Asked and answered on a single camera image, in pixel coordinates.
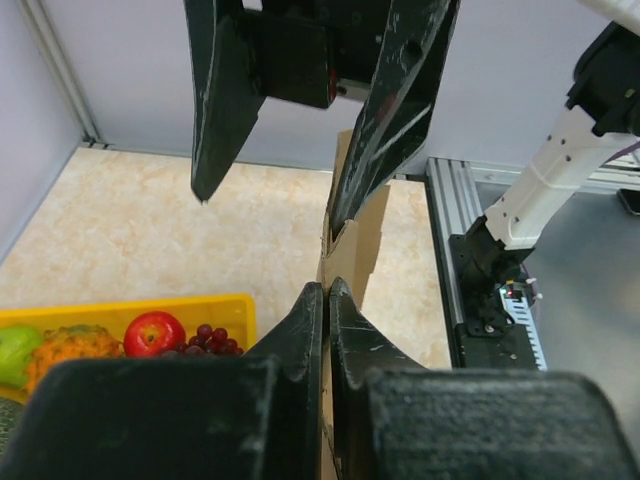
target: brown cardboard box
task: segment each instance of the brown cardboard box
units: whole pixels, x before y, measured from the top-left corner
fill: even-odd
[[[333,206],[338,180],[347,156],[352,130],[338,135],[338,147],[333,169],[331,192],[327,203],[322,230],[322,252],[318,266],[317,280],[322,283],[325,293],[337,277],[343,278],[359,308],[362,308],[364,293],[369,276],[378,259],[382,238],[382,220],[389,199],[389,187],[381,188],[362,208],[355,220],[348,220],[335,241],[329,228],[329,212]],[[331,358],[324,355],[322,390],[323,438],[322,438],[322,479],[337,478],[333,466],[333,399],[331,391]]]

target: yellow plastic basket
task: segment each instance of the yellow plastic basket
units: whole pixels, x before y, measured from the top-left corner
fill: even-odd
[[[199,325],[209,323],[214,328],[227,329],[245,351],[256,343],[255,305],[246,294],[5,310],[0,311],[0,328],[29,325],[44,332],[72,325],[100,325],[122,340],[134,318],[158,310],[176,317],[184,326],[187,339],[195,335]],[[27,400],[25,392],[1,384],[0,397],[22,403]]]

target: pineapple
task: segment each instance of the pineapple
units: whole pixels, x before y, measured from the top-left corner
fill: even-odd
[[[24,388],[31,395],[45,374],[54,365],[65,360],[121,357],[121,345],[106,328],[98,325],[75,325],[47,330],[44,332],[44,342],[33,351],[33,361],[25,369],[29,380]]]

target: marble tabletop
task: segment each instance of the marble tabletop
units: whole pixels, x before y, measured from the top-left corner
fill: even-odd
[[[0,266],[0,308],[246,292],[258,337],[320,254],[329,172],[236,163],[208,204],[187,158],[78,149]],[[431,368],[450,366],[424,185],[391,182],[364,315]]]

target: green apple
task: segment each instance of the green apple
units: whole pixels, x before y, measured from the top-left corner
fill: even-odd
[[[24,369],[32,360],[31,352],[43,341],[42,334],[33,327],[0,328],[0,383],[22,388],[28,380]]]

